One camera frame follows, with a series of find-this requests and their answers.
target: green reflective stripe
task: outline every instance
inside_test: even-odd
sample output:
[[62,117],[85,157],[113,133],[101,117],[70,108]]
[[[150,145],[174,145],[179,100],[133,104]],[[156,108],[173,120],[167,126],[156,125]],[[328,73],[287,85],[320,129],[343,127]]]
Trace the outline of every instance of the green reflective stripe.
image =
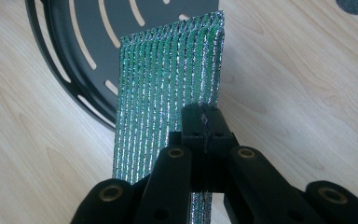
[[[223,12],[178,21],[121,39],[115,178],[148,175],[168,133],[181,131],[181,108],[217,104]],[[192,194],[193,223],[209,223],[212,194]]]

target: slotted black plate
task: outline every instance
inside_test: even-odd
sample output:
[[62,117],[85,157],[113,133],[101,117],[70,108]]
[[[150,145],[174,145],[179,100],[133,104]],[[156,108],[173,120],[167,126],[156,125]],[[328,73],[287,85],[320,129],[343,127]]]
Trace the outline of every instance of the slotted black plate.
[[[52,73],[82,108],[112,130],[117,112],[117,95],[112,86],[118,86],[119,72],[119,45],[115,45],[113,36],[120,39],[179,21],[179,15],[193,17],[218,9],[218,0],[43,0],[49,37],[69,82],[50,56],[35,1],[26,0],[28,16]],[[80,33],[77,37],[74,26]]]

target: wooden floor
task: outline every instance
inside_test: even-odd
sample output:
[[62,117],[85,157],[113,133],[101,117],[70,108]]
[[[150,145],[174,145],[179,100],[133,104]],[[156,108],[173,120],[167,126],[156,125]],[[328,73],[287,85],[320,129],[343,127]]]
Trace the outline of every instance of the wooden floor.
[[[333,0],[221,0],[219,107],[241,144],[299,189],[358,196],[358,16]],[[0,0],[0,223],[68,223],[112,174],[115,134],[46,66],[22,0]],[[222,196],[213,223],[227,223]]]

